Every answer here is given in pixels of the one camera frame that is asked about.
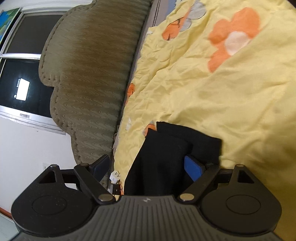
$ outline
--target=stitching on headboard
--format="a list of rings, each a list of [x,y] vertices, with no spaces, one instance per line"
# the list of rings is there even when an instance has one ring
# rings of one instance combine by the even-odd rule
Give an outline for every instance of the stitching on headboard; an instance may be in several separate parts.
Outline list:
[[[62,18],[58,21],[58,23],[56,24],[56,26],[54,27],[54,31],[51,33],[50,35],[50,38],[46,41],[46,49],[44,51],[44,54],[42,54],[41,56],[41,59],[40,61],[42,61],[42,67],[41,67],[41,77],[43,79],[46,79],[46,73],[44,72],[44,62],[45,62],[45,55],[46,55],[46,52],[47,52],[47,49],[48,49],[48,46],[53,38],[53,35],[55,34],[57,28],[59,27],[59,25],[61,24],[61,22],[67,17],[69,16],[71,13],[75,12],[76,10],[81,10],[81,9],[85,9],[85,10],[89,10],[91,9],[94,5],[95,5],[96,1],[92,2],[91,4],[89,5],[81,5],[81,6],[76,6],[72,9],[70,9],[65,15],[62,16]],[[57,78],[55,75],[54,75],[54,82],[55,81],[58,81],[58,85],[57,87],[54,87],[54,89],[56,89],[56,94],[55,94],[55,99],[54,99],[54,103],[57,104],[57,97],[59,95],[59,87],[60,87],[60,82],[61,82],[61,79],[60,78]],[[55,115],[58,115],[58,113],[56,112],[56,108],[54,108],[54,114]],[[60,120],[60,118],[57,118],[58,120],[58,125],[64,125],[64,122]],[[65,127],[63,127],[64,129],[68,130],[68,128],[71,130],[71,136],[72,136],[72,139],[74,140],[74,149],[77,153],[77,157],[78,157],[78,161],[79,162],[82,162],[81,160],[81,155],[79,154],[79,149],[78,149],[78,143],[77,143],[77,135],[76,135],[76,131],[72,128],[72,127],[69,127],[67,124],[65,125]]]

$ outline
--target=metal rivet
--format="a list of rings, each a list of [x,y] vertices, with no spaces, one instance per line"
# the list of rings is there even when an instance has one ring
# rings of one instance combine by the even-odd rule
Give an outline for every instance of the metal rivet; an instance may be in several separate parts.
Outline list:
[[[180,195],[180,199],[182,200],[182,201],[191,201],[191,200],[193,200],[194,199],[194,195],[193,194],[191,194],[191,193],[182,193],[181,195]]]
[[[99,200],[101,202],[109,202],[109,201],[112,201],[113,199],[113,196],[111,194],[101,194],[99,196]]]

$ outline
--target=painting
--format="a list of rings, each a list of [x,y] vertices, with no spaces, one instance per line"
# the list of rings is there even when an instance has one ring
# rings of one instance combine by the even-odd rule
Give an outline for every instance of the painting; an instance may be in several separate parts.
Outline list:
[[[2,42],[3,36],[9,28],[11,22],[19,12],[19,8],[12,9],[9,11],[3,11],[0,14],[0,43]]]

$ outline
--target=window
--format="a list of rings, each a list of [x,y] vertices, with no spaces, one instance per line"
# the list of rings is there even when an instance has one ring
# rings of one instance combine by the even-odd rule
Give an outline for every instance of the window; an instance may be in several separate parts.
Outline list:
[[[63,131],[50,116],[52,87],[41,83],[39,60],[64,12],[20,12],[0,51],[0,115],[39,129]]]

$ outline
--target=white plug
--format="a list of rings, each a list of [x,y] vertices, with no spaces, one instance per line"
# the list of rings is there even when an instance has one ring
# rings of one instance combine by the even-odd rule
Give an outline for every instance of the white plug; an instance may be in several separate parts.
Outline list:
[[[110,175],[110,180],[112,184],[116,184],[120,180],[120,174],[117,171],[113,171]]]

